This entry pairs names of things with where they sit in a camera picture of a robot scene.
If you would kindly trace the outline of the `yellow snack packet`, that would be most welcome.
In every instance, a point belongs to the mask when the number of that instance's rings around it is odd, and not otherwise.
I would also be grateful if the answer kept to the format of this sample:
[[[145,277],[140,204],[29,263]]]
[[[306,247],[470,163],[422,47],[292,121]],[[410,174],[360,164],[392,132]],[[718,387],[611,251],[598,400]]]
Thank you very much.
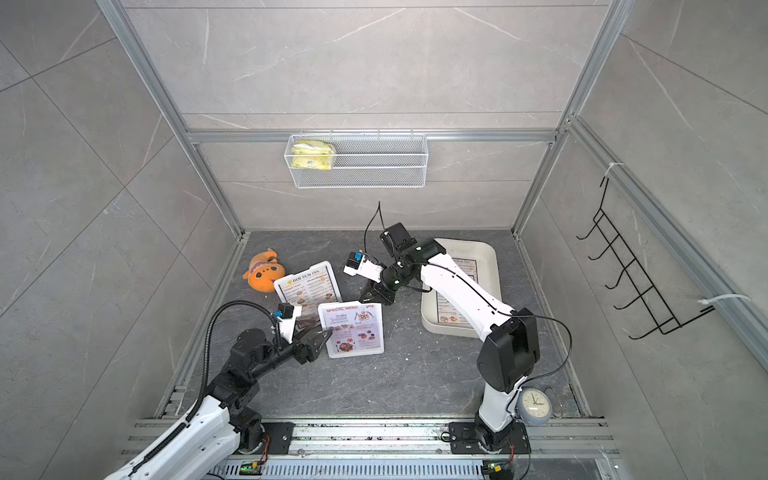
[[[335,147],[321,140],[303,140],[291,146],[290,166],[294,169],[328,171],[336,159]]]

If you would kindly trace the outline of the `orange plush toy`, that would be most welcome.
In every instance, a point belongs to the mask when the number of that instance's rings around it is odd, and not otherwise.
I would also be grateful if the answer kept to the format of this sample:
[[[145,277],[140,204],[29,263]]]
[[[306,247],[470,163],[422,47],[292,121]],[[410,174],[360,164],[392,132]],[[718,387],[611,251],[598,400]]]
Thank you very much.
[[[251,258],[247,271],[242,278],[255,291],[270,293],[275,291],[274,283],[284,278],[285,268],[278,262],[278,254],[268,248]]]

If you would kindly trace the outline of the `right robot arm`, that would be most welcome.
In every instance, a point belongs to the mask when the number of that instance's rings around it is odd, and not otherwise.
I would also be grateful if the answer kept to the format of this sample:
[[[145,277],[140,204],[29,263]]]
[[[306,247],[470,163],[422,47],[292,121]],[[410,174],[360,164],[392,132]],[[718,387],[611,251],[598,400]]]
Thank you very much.
[[[513,431],[514,404],[540,359],[535,316],[515,310],[483,289],[434,238],[418,241],[397,223],[380,235],[393,262],[386,265],[365,251],[349,254],[344,272],[368,280],[363,303],[394,303],[398,290],[418,279],[444,297],[468,321],[482,342],[477,368],[485,382],[475,416],[479,445],[488,452],[502,449]]]

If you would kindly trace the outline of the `cream plastic tray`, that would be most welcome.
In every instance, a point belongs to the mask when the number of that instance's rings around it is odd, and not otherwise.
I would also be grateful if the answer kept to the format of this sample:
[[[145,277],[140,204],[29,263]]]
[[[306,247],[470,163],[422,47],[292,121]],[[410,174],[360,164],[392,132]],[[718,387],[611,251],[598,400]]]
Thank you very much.
[[[443,245],[447,254],[454,257],[475,259],[478,263],[479,281],[477,282],[488,294],[502,300],[497,256],[494,248],[487,243],[477,241],[436,238]],[[469,324],[447,325],[437,323],[436,294],[437,291],[423,293],[421,297],[421,314],[424,328],[435,334],[477,338],[477,333]]]

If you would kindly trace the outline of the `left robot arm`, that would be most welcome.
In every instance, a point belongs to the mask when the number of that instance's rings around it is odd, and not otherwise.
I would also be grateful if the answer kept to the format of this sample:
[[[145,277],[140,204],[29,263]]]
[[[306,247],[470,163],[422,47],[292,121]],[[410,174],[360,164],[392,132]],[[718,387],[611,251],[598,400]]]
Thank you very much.
[[[201,396],[168,430],[110,479],[201,479],[237,450],[264,446],[262,417],[249,407],[261,377],[294,359],[312,362],[333,331],[311,328],[277,344],[261,329],[241,332]]]

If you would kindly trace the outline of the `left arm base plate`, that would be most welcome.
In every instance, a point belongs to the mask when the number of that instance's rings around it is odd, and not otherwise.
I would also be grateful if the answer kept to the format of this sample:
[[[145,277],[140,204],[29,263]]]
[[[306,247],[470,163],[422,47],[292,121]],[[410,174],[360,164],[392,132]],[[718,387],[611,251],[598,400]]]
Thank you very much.
[[[247,427],[240,435],[239,454],[286,455],[289,452],[295,424],[292,422],[257,423]]]

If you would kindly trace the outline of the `rear menu holder with menu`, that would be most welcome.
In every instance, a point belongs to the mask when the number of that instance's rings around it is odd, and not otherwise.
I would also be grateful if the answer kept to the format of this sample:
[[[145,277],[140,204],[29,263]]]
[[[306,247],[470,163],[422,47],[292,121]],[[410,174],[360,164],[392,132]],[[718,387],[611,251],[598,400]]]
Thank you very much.
[[[332,265],[322,261],[297,274],[286,275],[274,282],[283,303],[301,308],[302,322],[317,322],[318,307],[325,303],[342,302]]]

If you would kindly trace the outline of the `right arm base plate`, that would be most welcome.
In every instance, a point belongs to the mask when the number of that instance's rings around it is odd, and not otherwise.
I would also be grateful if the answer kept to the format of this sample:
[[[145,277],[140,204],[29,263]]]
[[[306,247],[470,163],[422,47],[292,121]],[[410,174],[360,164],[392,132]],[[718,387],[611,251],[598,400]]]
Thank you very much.
[[[440,439],[450,445],[454,455],[529,454],[530,440],[525,426],[512,421],[500,432],[492,432],[482,422],[450,422]]]

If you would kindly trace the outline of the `dim sum inn menu sheet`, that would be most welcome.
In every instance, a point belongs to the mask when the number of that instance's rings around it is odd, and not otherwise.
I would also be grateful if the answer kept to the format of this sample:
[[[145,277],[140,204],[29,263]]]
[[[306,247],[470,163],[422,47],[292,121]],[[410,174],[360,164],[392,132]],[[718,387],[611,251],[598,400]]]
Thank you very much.
[[[443,295],[436,294],[437,323],[447,325],[462,325],[469,327],[469,322]]]

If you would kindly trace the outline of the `small analog clock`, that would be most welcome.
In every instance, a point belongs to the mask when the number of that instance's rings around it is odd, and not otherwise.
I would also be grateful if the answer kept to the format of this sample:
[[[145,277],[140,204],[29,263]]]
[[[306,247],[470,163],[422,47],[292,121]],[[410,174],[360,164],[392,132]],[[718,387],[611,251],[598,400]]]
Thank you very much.
[[[552,418],[553,405],[542,390],[524,388],[518,397],[517,413],[527,425],[541,426]]]

